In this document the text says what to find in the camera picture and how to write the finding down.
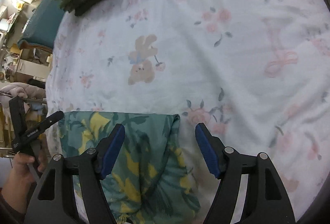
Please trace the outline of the person's left hand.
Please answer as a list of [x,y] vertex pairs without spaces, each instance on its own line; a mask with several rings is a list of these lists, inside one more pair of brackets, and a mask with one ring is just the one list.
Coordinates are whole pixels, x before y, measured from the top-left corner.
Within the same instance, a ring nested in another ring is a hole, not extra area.
[[28,192],[35,182],[28,164],[34,162],[34,157],[17,153],[13,159],[12,170],[1,191],[5,202],[18,213],[26,213]]

